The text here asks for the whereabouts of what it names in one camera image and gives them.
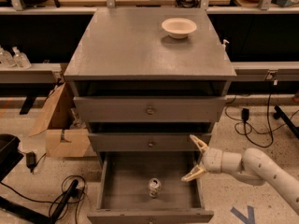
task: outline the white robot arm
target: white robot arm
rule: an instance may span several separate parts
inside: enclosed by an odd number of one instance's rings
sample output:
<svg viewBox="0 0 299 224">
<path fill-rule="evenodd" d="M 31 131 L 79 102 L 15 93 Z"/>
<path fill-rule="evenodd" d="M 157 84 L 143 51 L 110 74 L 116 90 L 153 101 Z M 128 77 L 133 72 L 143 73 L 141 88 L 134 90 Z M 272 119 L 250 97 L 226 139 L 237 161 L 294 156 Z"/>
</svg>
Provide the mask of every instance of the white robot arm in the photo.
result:
<svg viewBox="0 0 299 224">
<path fill-rule="evenodd" d="M 243 155 L 208 147 L 194 135 L 190 138 L 202 153 L 200 164 L 181 178 L 189 182 L 206 172 L 225 173 L 238 181 L 260 186 L 268 182 L 299 215 L 299 181 L 282 170 L 271 158 L 256 148 L 248 148 Z"/>
</svg>

